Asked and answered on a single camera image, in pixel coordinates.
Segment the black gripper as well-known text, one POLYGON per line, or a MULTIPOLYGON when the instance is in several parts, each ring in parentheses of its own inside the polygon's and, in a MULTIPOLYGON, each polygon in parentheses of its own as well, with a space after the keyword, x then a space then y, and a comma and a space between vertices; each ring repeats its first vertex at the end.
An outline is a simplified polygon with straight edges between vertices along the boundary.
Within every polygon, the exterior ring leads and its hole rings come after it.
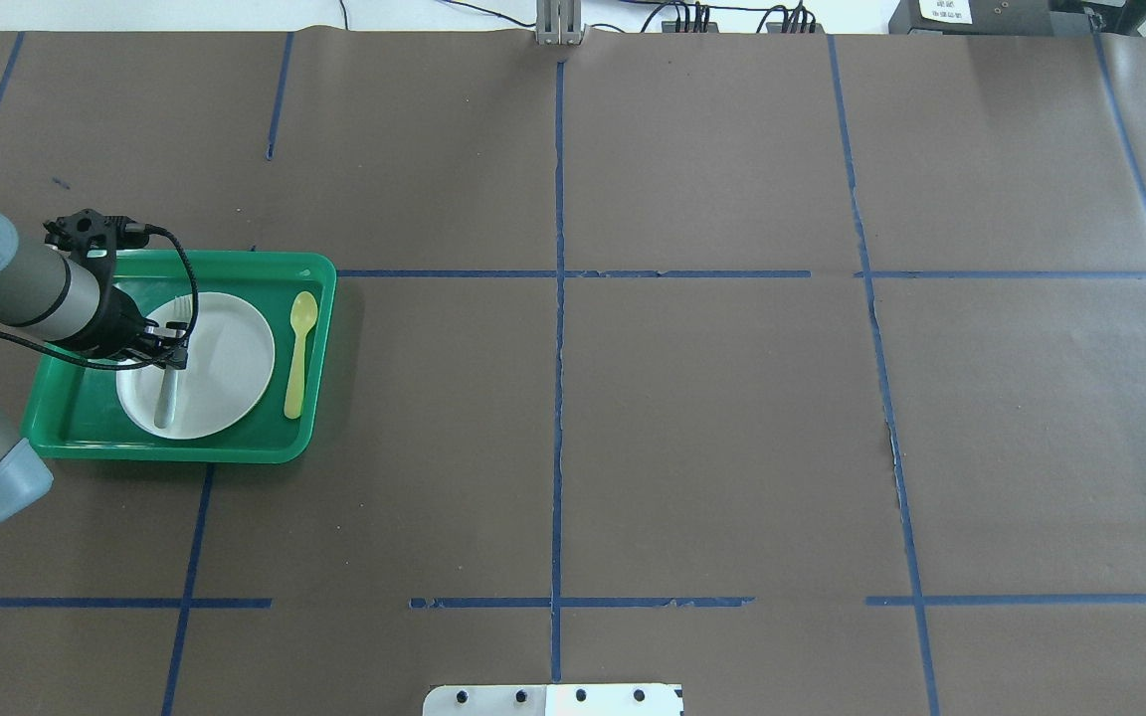
POLYGON ((81 355, 128 359, 159 370, 188 367, 188 321, 146 321, 138 305, 112 282, 99 284, 99 305, 81 331, 81 355))

